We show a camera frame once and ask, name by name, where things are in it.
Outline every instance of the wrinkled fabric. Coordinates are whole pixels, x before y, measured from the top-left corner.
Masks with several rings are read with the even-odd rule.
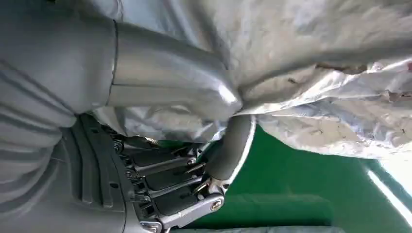
[[[238,114],[258,115],[266,132],[291,147],[380,159],[412,150],[408,0],[78,0],[75,9],[214,53],[243,98]],[[147,108],[116,111],[127,112],[117,122],[126,135],[214,140],[224,130],[224,122],[184,116],[193,120],[182,135],[182,124],[175,129],[145,115]]]

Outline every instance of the bolt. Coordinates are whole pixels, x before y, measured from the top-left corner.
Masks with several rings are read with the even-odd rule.
[[[212,204],[212,206],[210,207],[210,210],[211,210],[211,211],[217,211],[217,210],[220,209],[220,207],[222,206],[222,204],[223,204],[222,199],[219,199],[219,200],[215,201],[215,202]]]
[[[190,158],[189,161],[188,161],[188,165],[192,165],[192,164],[194,164],[195,162],[196,162],[196,159],[195,159],[195,158]]]
[[[157,227],[152,226],[149,228],[151,232],[156,233],[157,232]]]

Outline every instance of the metal bracket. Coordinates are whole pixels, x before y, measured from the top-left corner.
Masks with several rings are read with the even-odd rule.
[[[203,217],[207,214],[217,211],[224,202],[224,196],[221,194],[212,194],[203,200],[198,201],[193,206],[190,206],[171,216],[160,216],[160,221],[165,229],[177,226],[182,228],[194,220]]]

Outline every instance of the green floor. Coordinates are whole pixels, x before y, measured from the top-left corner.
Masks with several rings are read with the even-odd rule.
[[[371,173],[406,207],[404,216]],[[293,150],[258,128],[222,209],[190,227],[332,225],[347,233],[403,233],[412,232],[411,203],[378,161]]]

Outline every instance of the green surface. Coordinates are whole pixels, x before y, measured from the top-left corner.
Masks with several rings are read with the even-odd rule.
[[[371,180],[371,172],[379,181]],[[190,227],[332,225],[347,233],[411,232],[408,213],[402,216],[388,201],[380,181],[411,214],[411,197],[378,161],[294,150],[258,128],[224,206]]]

